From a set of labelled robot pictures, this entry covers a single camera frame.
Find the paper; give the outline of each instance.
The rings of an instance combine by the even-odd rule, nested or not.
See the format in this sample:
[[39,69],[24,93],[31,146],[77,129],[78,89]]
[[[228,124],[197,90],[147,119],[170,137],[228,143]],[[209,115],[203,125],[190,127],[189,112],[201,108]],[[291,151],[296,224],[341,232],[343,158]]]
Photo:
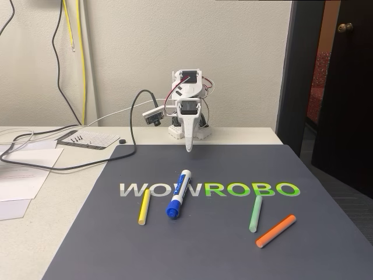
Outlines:
[[[21,150],[5,156],[5,159],[33,163],[35,165],[53,166],[62,151],[63,149]],[[0,173],[6,174],[6,176],[3,175],[4,178],[0,178],[0,201],[35,198],[49,174],[49,170],[0,162],[0,171],[4,171],[7,168],[9,170],[13,168],[15,171],[13,174],[12,171]]]
[[[14,145],[13,149],[16,149],[20,146],[21,144]],[[40,141],[40,142],[35,142],[35,143],[28,143],[26,144],[21,150],[19,151],[29,151],[29,150],[43,150],[43,149],[54,149],[56,148],[57,141]],[[0,146],[0,152],[4,153],[10,145],[1,145]]]
[[30,199],[1,201],[0,202],[0,221],[16,218],[23,218],[29,206]]
[[64,136],[58,138],[57,141],[58,144],[61,145],[103,150],[106,147],[109,147],[119,138],[119,135],[72,130]]

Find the blue marker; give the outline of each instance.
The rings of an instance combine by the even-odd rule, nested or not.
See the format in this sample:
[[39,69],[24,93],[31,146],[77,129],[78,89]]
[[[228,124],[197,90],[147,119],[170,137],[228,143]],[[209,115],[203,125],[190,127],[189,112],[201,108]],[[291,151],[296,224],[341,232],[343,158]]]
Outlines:
[[181,172],[180,178],[177,182],[177,186],[174,191],[174,196],[166,208],[166,214],[170,218],[175,219],[179,216],[180,206],[182,204],[182,200],[184,199],[184,195],[188,189],[188,184],[191,180],[191,177],[192,173],[189,170],[183,170]]

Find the dark door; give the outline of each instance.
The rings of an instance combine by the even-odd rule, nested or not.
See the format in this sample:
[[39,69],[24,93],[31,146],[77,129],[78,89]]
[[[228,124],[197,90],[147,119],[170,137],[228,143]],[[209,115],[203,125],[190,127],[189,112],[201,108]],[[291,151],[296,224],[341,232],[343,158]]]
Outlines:
[[372,125],[373,1],[341,1],[312,164],[370,197]]

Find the white table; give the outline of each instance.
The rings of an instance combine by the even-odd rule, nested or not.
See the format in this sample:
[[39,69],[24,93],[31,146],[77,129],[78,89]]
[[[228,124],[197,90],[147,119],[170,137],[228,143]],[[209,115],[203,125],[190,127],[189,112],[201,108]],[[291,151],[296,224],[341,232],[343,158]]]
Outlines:
[[[0,127],[0,131],[9,127]],[[34,127],[37,131],[51,127]],[[128,127],[89,127],[87,131],[120,135],[131,144]],[[137,144],[180,144],[164,127],[136,127]],[[18,134],[0,137],[1,142]],[[64,148],[56,167],[78,165],[110,157],[118,142],[104,150]],[[212,134],[194,144],[279,144],[270,128],[213,128]],[[0,221],[0,279],[39,280],[43,277],[59,245],[91,191],[105,164],[72,171],[51,172],[36,199],[32,200],[24,218]]]

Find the white wall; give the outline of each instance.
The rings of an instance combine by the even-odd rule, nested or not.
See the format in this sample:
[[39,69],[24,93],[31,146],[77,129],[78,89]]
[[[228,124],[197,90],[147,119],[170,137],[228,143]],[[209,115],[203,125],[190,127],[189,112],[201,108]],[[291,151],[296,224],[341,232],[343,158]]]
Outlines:
[[[13,3],[15,16],[0,36],[0,125],[76,123],[57,89],[52,36],[60,1],[13,0]],[[11,13],[9,1],[0,1],[1,27]],[[76,53],[71,50],[64,15],[55,45],[61,62],[61,88],[80,118],[80,54],[78,48]]]
[[[1,19],[10,15],[3,2]],[[0,37],[0,98],[6,100],[0,124],[73,123],[55,85],[50,43],[59,1],[17,2],[19,14]],[[172,71],[200,68],[216,83],[207,98],[211,125],[274,129],[290,8],[290,1],[87,1],[100,115],[129,107],[141,89],[163,98]],[[71,53],[66,28],[63,21],[56,40],[61,85],[80,115],[79,53]],[[139,102],[148,99],[144,94]],[[135,125],[144,125],[140,114],[149,108],[136,109]],[[128,125],[128,114],[102,124]]]

